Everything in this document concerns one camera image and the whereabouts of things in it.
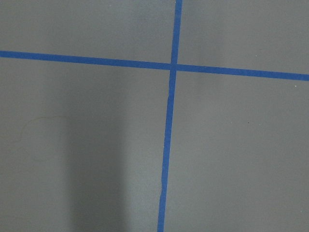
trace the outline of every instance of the painted line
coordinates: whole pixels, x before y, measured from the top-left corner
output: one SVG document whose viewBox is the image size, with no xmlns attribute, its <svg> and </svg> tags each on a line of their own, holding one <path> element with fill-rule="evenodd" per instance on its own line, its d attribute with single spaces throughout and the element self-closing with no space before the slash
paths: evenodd
<svg viewBox="0 0 309 232">
<path fill-rule="evenodd" d="M 283 73 L 283 72 L 272 72 L 272 71 L 249 70 L 249 69 L 196 66 L 196 65 L 186 65 L 186 64 L 178 64 L 177 70 L 184 71 L 184 72 L 195 72 L 195 73 L 202 72 L 202 73 L 228 74 L 228 75 L 238 75 L 238 76 L 255 76 L 255 77 L 309 81 L 309 74 L 290 73 L 290 72 Z"/>
<path fill-rule="evenodd" d="M 159 202 L 157 232 L 164 232 L 165 208 L 166 208 L 166 197 L 167 197 L 168 177 L 169 177 L 169 154 L 170 154 L 170 143 L 172 134 L 172 123 L 173 123 L 182 4 L 183 4 L 182 0 L 176 0 L 172 51 L 170 59 L 171 68 L 169 72 L 169 97 L 166 112 L 165 137 L 164 137 L 163 162 L 162 162 L 162 176 L 161 176 L 162 190 Z"/>
<path fill-rule="evenodd" d="M 76 57 L 76 56 L 52 55 L 42 53 L 30 53 L 30 52 L 14 52 L 14 51 L 0 51 L 0 57 L 47 60 L 47 61 L 58 61 L 68 63 L 81 63 L 81 64 L 109 65 L 109 66 L 143 68 L 143 69 L 170 70 L 170 64 L 167 63 L 156 63 L 156 62 L 123 60 L 123 59 Z"/>
</svg>

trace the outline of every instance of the vertical blue line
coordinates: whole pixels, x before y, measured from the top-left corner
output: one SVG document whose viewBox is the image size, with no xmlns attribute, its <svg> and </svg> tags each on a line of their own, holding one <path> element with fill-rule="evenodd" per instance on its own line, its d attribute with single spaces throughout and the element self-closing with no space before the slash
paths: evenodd
<svg viewBox="0 0 309 232">
<path fill-rule="evenodd" d="M 171 66 L 169 72 L 169 98 L 166 112 L 165 138 L 164 138 L 164 149 L 163 149 L 163 163 L 162 163 L 162 177 L 161 177 L 162 191 L 159 203 L 157 232 L 164 232 L 165 206 L 166 206 L 166 196 L 168 190 L 168 177 L 169 177 L 169 153 L 170 153 L 170 142 L 172 133 L 172 122 L 173 122 L 182 4 L 183 4 L 182 0 L 176 0 L 172 52 L 170 59 Z"/>
</svg>

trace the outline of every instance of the blue line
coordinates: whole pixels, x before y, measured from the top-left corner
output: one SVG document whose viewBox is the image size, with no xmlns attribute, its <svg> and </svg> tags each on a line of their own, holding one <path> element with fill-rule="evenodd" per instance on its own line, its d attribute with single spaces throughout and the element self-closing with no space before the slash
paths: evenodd
<svg viewBox="0 0 309 232">
<path fill-rule="evenodd" d="M 178 71 L 185 72 L 197 72 L 197 73 L 214 73 L 214 74 L 228 74 L 228 75 L 239 75 L 239 76 L 256 76 L 256 77 L 267 77 L 277 79 L 289 79 L 289 80 L 301 80 L 309 81 L 309 74 L 299 74 L 290 72 L 271 72 L 271 71 L 260 71 L 260 70 L 248 70 L 248 69 L 232 69 L 232 68 L 220 68 L 220 67 L 208 67 L 208 66 L 196 66 L 178 64 Z"/>
<path fill-rule="evenodd" d="M 170 64 L 167 63 L 156 63 L 156 62 L 123 60 L 123 59 L 76 57 L 76 56 L 52 55 L 52 54 L 30 53 L 30 52 L 13 52 L 13 51 L 0 51 L 0 57 L 47 60 L 47 61 L 58 61 L 68 63 L 81 63 L 81 64 L 97 64 L 97 65 L 109 65 L 109 66 L 144 68 L 144 69 L 170 70 Z"/>
<path fill-rule="evenodd" d="M 164 138 L 163 162 L 162 162 L 162 177 L 161 177 L 162 190 L 159 203 L 157 232 L 164 232 L 165 208 L 166 208 L 166 197 L 167 197 L 168 177 L 169 177 L 169 153 L 170 153 L 170 142 L 171 142 L 172 123 L 173 123 L 182 4 L 183 4 L 182 0 L 176 0 L 172 51 L 170 59 L 171 67 L 169 72 L 169 97 L 166 112 L 165 138 Z"/>
</svg>

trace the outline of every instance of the horizontal blue line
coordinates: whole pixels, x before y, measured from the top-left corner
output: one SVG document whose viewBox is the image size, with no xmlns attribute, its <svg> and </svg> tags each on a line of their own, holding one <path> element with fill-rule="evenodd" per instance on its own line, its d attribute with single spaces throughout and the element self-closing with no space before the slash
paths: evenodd
<svg viewBox="0 0 309 232">
<path fill-rule="evenodd" d="M 156 63 L 156 62 L 123 60 L 123 59 L 76 57 L 76 56 L 52 55 L 52 54 L 30 53 L 30 52 L 13 52 L 13 51 L 0 51 L 0 57 L 47 60 L 47 61 L 58 61 L 68 63 L 81 63 L 81 64 L 97 64 L 97 65 L 109 65 L 109 66 L 144 68 L 144 69 L 170 70 L 170 64 L 167 63 Z"/>
<path fill-rule="evenodd" d="M 256 77 L 267 77 L 277 79 L 309 81 L 309 74 L 299 74 L 290 72 L 283 73 L 283 72 L 272 72 L 272 71 L 249 70 L 249 69 L 196 66 L 187 64 L 178 64 L 177 70 L 184 72 L 195 72 L 195 73 L 202 72 L 202 73 L 227 74 L 227 75 L 238 75 L 238 76 L 256 76 Z"/>
<path fill-rule="evenodd" d="M 123 60 L 123 59 L 77 57 L 77 56 L 42 54 L 42 53 L 30 53 L 30 52 L 0 51 L 0 57 L 47 60 L 47 61 L 58 61 L 58 62 L 68 62 L 68 63 L 81 63 L 81 64 L 110 65 L 110 66 L 144 68 L 144 69 L 159 69 L 159 70 L 170 70 L 171 69 L 171 65 L 168 63 Z M 194 73 L 202 72 L 202 73 L 255 76 L 255 77 L 309 81 L 309 74 L 290 73 L 290 72 L 283 73 L 283 72 L 272 72 L 272 71 L 249 70 L 249 69 L 197 66 L 197 65 L 187 65 L 187 64 L 177 64 L 176 70 L 184 71 L 184 72 L 194 72 Z"/>
</svg>

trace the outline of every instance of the gray surface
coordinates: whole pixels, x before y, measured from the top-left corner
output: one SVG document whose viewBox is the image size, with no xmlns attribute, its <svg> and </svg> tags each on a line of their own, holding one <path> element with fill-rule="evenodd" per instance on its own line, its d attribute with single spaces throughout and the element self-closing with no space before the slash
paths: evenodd
<svg viewBox="0 0 309 232">
<path fill-rule="evenodd" d="M 174 1 L 2 0 L 0 50 L 169 62 Z"/>
<path fill-rule="evenodd" d="M 0 69 L 0 231 L 156 231 L 169 73 Z"/>
<path fill-rule="evenodd" d="M 166 232 L 307 232 L 309 82 L 178 73 Z"/>
<path fill-rule="evenodd" d="M 309 73 L 307 0 L 184 0 L 178 63 Z"/>
</svg>

